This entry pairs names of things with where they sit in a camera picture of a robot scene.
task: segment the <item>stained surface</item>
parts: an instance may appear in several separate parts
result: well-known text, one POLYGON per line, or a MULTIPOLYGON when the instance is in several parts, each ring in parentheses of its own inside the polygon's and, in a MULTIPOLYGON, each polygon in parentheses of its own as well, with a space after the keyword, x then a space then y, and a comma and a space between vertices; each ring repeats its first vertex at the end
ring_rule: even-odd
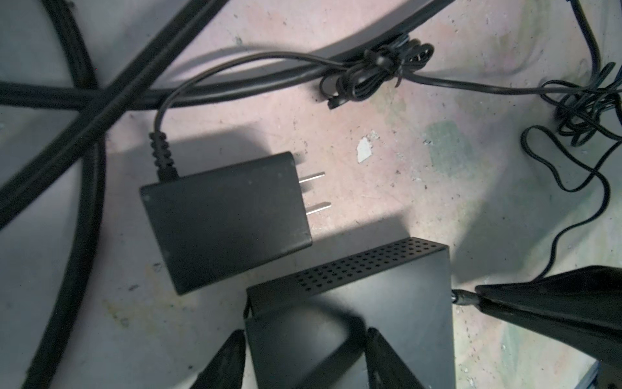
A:
MULTIPOLYGON (((183 0, 74 0, 102 85, 138 53, 183 0)), ((420 1, 231 0, 157 81, 173 85, 233 55, 254 50, 316 50, 388 15, 397 22, 420 1)), ((583 1, 603 58, 620 62, 617 1, 583 1)), ((0 13, 0 78, 68 86, 60 46, 35 0, 0 13)), ((565 1, 456 0, 414 33, 434 44, 425 73, 516 87, 563 78, 585 81, 588 50, 565 1)), ((126 113, 107 135, 108 180, 98 257, 55 388, 185 388, 230 333, 243 327, 248 286, 408 236, 447 244, 453 285, 531 279, 552 237, 600 204, 597 182, 561 192, 550 173, 520 150, 519 134, 550 124, 537 96, 500 97, 402 82, 368 101, 329 111, 317 82, 219 105, 167 113, 163 129, 180 175, 292 151, 304 186, 309 249, 178 297, 147 215, 140 186, 156 181, 147 134, 153 112, 126 113), (366 137, 371 155, 358 162, 366 137)), ((7 179, 74 113, 0 107, 0 179, 7 179)), ((603 124, 622 131, 605 115, 603 124)), ((544 137, 534 150, 560 166, 563 180, 585 176, 544 137)), ((608 141, 573 153, 594 164, 608 141)), ((610 209, 569 233, 554 272, 590 264, 622 266, 619 168, 610 209)), ((21 382, 51 310, 75 220, 78 170, 46 192, 0 233, 0 386, 21 382)), ((457 388, 570 388, 589 357, 524 329, 454 308, 457 388)), ((247 363, 245 388, 254 388, 247 363)))

